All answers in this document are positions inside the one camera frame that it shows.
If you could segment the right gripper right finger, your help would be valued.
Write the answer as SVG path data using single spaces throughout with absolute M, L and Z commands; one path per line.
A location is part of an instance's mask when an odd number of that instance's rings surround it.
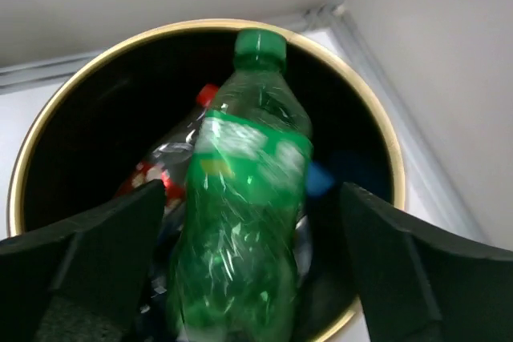
M 512 253 L 347 183 L 345 240 L 372 341 L 510 341 Z

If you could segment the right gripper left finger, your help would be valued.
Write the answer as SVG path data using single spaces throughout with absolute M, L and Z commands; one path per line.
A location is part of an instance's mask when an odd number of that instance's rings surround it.
M 120 341 L 131 327 L 164 213 L 154 180 L 1 242 L 3 341 Z

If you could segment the clear bottle blue label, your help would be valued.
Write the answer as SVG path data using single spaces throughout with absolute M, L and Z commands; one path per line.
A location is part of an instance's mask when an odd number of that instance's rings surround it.
M 333 176 L 320 163 L 309 164 L 305 180 L 305 201 L 297 217 L 294 238 L 294 257 L 301 280 L 307 276 L 313 258 L 312 236 L 306 205 L 309 201 L 321 198 L 333 185 Z

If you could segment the green bottle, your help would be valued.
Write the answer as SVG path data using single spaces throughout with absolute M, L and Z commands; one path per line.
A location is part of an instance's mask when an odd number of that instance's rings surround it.
M 287 42 L 237 35 L 234 71 L 202 122 L 172 253 L 178 341 L 286 341 L 298 289 L 294 236 L 311 159 L 309 116 L 284 78 Z

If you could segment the red cap bottle front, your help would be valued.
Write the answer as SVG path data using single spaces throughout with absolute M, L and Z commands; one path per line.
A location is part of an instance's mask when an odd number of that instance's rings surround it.
M 117 196 L 125 195 L 137 187 L 159 179 L 164 184 L 168 214 L 185 201 L 185 183 L 188 166 L 194 151 L 201 124 L 219 87 L 205 85 L 196 96 L 196 105 L 186 118 L 174 126 L 136 164 L 133 172 L 121 184 Z

